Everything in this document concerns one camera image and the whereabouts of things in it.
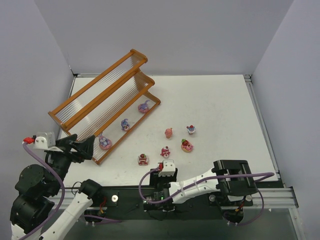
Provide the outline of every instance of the screw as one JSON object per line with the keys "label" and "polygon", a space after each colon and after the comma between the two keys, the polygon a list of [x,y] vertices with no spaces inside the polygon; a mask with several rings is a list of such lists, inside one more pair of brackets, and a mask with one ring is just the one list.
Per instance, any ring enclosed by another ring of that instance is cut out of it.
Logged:
{"label": "screw", "polygon": [[248,202],[252,201],[252,196],[251,195],[245,196],[245,200]]}
{"label": "screw", "polygon": [[216,196],[213,195],[213,194],[211,194],[211,195],[209,196],[209,201],[210,201],[210,202],[214,202],[215,200],[216,200]]}

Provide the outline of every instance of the cable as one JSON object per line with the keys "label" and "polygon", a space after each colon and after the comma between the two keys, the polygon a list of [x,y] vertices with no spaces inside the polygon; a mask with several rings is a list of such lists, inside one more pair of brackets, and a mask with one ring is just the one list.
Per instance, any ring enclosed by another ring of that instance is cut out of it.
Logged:
{"label": "cable", "polygon": [[59,210],[59,208],[61,207],[64,198],[65,198],[65,185],[64,182],[62,181],[62,179],[60,178],[60,176],[48,165],[46,164],[40,157],[38,157],[33,151],[31,151],[28,147],[27,147],[27,142],[23,143],[23,148],[24,150],[30,154],[31,157],[33,157],[35,160],[37,160],[41,165],[43,165],[59,182],[60,186],[61,186],[61,198],[59,203],[57,204],[56,208],[49,214],[49,216],[46,218],[46,220],[44,220],[39,226],[37,226],[35,229],[33,229],[31,232],[29,232],[28,234],[26,234],[25,236],[21,237],[19,240],[24,240],[28,237],[30,237],[32,234],[34,234],[36,231],[38,231],[40,228],[42,228]]}
{"label": "cable", "polygon": [[[179,189],[178,191],[176,191],[174,194],[168,196],[167,198],[163,199],[163,200],[159,200],[159,201],[149,201],[147,200],[143,194],[142,194],[142,182],[144,181],[144,179],[151,173],[154,173],[156,171],[159,170],[159,167],[147,172],[140,180],[139,182],[139,186],[138,186],[138,190],[139,190],[139,194],[140,194],[140,197],[146,201],[147,203],[149,204],[163,204],[165,203],[166,201],[172,199],[173,197],[175,197],[176,195],[178,195],[179,193],[181,193],[181,189]],[[255,174],[233,174],[233,175],[218,175],[218,176],[208,176],[208,177],[204,177],[196,182],[193,182],[185,187],[183,187],[182,189],[183,190],[186,190],[188,188],[191,188],[197,184],[200,184],[204,181],[207,181],[207,180],[211,180],[211,179],[234,179],[234,178],[249,178],[249,177],[262,177],[262,178],[259,178],[258,180],[256,180],[255,182],[260,182],[261,180],[264,180],[266,178],[269,178],[271,176],[275,175],[273,172],[265,172],[265,173],[255,173]]]}
{"label": "cable", "polygon": [[72,193],[74,196],[76,196],[76,194],[77,194],[77,192],[78,192],[78,191],[76,191],[75,193],[73,192],[73,191],[74,191],[74,188],[75,188],[75,185],[76,185],[77,183],[82,184],[82,182],[76,181],[76,182],[72,185],[72,187],[71,187],[71,193]]}
{"label": "cable", "polygon": [[95,215],[81,215],[81,217],[108,221],[108,222],[97,222],[95,224],[110,224],[110,223],[121,223],[122,222],[121,220],[115,220],[115,219],[110,219],[110,218],[105,218],[105,217],[95,216]]}
{"label": "cable", "polygon": [[102,214],[105,213],[105,212],[102,210],[102,208],[106,205],[106,202],[107,202],[107,198],[104,197],[104,198],[103,198],[103,202],[100,204],[100,212],[101,212]]}

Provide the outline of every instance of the white table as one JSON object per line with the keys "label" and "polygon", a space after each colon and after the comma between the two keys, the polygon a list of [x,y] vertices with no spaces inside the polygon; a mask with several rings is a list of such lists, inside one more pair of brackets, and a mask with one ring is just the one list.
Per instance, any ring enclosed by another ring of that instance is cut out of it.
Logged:
{"label": "white table", "polygon": [[[247,160],[252,173],[275,169],[242,75],[150,76],[150,92],[161,104],[121,143],[100,166],[91,160],[72,163],[64,184],[92,179],[103,186],[138,185],[141,177],[164,158],[161,149],[169,146],[178,168],[177,180],[198,176],[216,160]],[[75,79],[72,94],[93,78]],[[188,135],[186,126],[196,133]],[[165,130],[173,128],[173,136]],[[181,150],[181,139],[194,145],[191,153]],[[139,166],[138,155],[148,155],[148,166]],[[268,181],[278,180],[276,175]]]}

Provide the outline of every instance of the gray wall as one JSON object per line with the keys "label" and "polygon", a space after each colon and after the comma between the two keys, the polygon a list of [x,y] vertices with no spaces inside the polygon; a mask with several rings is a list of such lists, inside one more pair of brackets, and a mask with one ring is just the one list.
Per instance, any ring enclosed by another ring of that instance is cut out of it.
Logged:
{"label": "gray wall", "polygon": [[271,144],[308,239],[319,239],[320,1],[295,0],[253,74]]}
{"label": "gray wall", "polygon": [[159,75],[251,74],[293,0],[35,0],[74,73],[135,48]]}
{"label": "gray wall", "polygon": [[66,99],[73,76],[33,0],[1,1],[0,33],[0,238],[7,240],[15,184],[36,163],[22,140],[57,130],[47,112]]}

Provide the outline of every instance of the white robotic arm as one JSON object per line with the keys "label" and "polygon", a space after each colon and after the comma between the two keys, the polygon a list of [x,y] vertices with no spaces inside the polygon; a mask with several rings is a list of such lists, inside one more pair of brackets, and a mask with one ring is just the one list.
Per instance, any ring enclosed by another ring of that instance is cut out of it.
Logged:
{"label": "white robotic arm", "polygon": [[[212,173],[211,169],[208,170],[207,172],[190,178],[188,180],[184,181],[179,181],[179,182],[170,182],[170,188],[169,188],[169,193],[170,195],[176,193],[178,190],[181,190],[181,193],[174,196],[172,198],[173,204],[183,204],[185,201],[188,199],[194,198],[196,196],[202,195],[202,194],[209,194],[212,192],[218,192],[220,191],[219,189],[216,188],[218,184],[217,179],[209,179],[205,180],[199,184],[197,182],[201,179],[207,178],[207,177],[212,177],[216,176],[215,173]],[[184,190],[184,187],[195,183],[194,186],[189,187],[188,189]]]}

